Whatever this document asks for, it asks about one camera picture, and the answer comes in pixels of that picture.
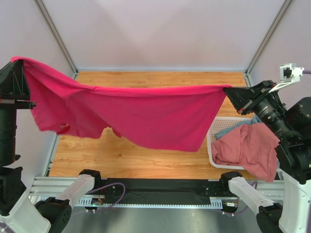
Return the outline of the magenta t shirt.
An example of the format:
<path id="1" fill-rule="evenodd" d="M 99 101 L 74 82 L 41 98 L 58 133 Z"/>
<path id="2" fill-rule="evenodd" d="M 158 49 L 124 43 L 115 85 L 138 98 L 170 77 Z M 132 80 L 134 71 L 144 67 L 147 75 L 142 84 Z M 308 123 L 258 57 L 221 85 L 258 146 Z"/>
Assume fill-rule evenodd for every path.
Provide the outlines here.
<path id="1" fill-rule="evenodd" d="M 141 147 L 196 152 L 225 99 L 225 85 L 122 88 L 84 85 L 21 60 L 41 131 L 99 138 L 105 128 Z"/>

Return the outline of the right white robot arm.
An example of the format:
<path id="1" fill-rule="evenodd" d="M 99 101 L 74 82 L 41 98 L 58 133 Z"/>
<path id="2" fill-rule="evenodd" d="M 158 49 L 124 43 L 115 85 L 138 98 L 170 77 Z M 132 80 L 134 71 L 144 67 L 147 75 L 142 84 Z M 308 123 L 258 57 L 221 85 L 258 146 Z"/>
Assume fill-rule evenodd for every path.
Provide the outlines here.
<path id="1" fill-rule="evenodd" d="M 256 215 L 263 233 L 311 231 L 311 99 L 304 97 L 289 110 L 278 96 L 277 84 L 262 81 L 253 87 L 224 89 L 241 115 L 255 113 L 280 140 L 276 155 L 284 181 L 283 204 L 252 187 L 239 172 L 221 175 L 219 190 L 238 196 Z"/>

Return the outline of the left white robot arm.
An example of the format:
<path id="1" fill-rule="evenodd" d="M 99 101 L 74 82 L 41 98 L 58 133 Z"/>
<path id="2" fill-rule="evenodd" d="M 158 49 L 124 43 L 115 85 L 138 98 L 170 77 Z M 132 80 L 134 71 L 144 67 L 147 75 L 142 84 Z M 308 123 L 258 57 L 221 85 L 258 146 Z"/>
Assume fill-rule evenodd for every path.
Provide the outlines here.
<path id="1" fill-rule="evenodd" d="M 100 172 L 84 169 L 56 197 L 33 204 L 21 179 L 22 167 L 10 168 L 16 154 L 17 111 L 32 110 L 31 92 L 22 58 L 0 70 L 0 226 L 15 233 L 60 233 L 68 224 L 72 208 L 86 194 L 102 190 Z"/>

